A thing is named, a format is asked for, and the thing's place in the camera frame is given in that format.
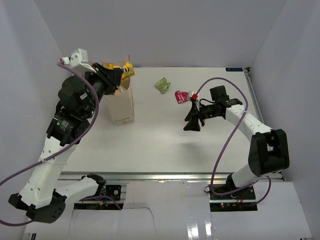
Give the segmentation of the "large brown kraft snack bag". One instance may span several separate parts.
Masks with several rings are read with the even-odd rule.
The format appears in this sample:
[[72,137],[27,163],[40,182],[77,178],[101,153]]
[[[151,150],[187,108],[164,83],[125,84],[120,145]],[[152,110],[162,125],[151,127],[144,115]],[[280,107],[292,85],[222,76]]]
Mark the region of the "large brown kraft snack bag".
[[[119,65],[114,65],[111,63],[106,63],[106,62],[102,62],[102,66],[110,69],[110,70],[114,70],[114,69],[119,69],[120,66]],[[115,93],[113,95],[120,95],[121,93],[125,92],[126,90],[128,90],[129,86],[130,86],[130,78],[126,77],[126,76],[122,76],[121,77],[121,82],[120,82],[120,87],[115,91]]]

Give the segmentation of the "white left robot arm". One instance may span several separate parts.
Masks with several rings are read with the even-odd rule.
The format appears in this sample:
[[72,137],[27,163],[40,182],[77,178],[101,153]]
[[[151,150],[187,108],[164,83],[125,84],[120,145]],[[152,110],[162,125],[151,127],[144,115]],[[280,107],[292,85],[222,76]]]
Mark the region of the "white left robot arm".
[[105,68],[94,63],[81,72],[65,63],[58,66],[72,73],[58,91],[59,101],[46,130],[42,153],[24,188],[12,194],[8,202],[25,211],[31,222],[51,224],[58,220],[68,204],[106,196],[106,181],[90,173],[65,187],[56,187],[70,155],[96,121],[103,96],[114,94],[121,86],[122,67]]

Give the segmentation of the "yellow M&M's packet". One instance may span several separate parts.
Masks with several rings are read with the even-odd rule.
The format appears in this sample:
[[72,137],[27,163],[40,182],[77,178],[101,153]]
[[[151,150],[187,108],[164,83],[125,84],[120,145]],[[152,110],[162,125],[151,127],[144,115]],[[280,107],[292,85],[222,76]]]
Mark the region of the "yellow M&M's packet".
[[121,80],[124,81],[126,79],[131,78],[132,76],[136,75],[137,72],[135,71],[134,67],[132,65],[124,65],[122,67],[123,74],[121,77]]

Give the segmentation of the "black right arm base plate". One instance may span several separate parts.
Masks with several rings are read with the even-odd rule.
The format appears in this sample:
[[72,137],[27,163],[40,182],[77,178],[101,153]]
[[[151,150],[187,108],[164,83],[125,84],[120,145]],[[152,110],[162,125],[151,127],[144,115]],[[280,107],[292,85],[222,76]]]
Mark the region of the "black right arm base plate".
[[212,213],[255,212],[258,210],[254,188],[248,187],[230,195],[215,195],[206,186],[204,192],[209,196],[209,206]]

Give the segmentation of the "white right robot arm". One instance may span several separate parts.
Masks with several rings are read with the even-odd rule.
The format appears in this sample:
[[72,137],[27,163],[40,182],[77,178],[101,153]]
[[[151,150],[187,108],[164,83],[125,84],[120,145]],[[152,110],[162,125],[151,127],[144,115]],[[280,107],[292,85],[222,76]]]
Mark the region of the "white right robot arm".
[[261,177],[290,166],[287,135],[284,130],[272,129],[248,113],[239,99],[227,95],[223,85],[210,89],[210,94],[212,101],[209,105],[201,104],[196,92],[188,94],[191,109],[184,119],[187,123],[184,131],[199,132],[206,120],[222,117],[235,126],[233,132],[240,131],[249,140],[248,163],[230,174],[224,185],[210,187],[216,196],[227,195],[236,200],[243,195],[244,189]]

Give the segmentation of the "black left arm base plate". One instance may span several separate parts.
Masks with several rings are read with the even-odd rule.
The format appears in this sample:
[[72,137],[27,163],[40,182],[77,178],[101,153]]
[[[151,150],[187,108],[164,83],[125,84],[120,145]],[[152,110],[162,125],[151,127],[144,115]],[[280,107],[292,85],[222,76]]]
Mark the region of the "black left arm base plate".
[[122,186],[107,185],[102,197],[86,197],[74,204],[74,210],[122,210]]

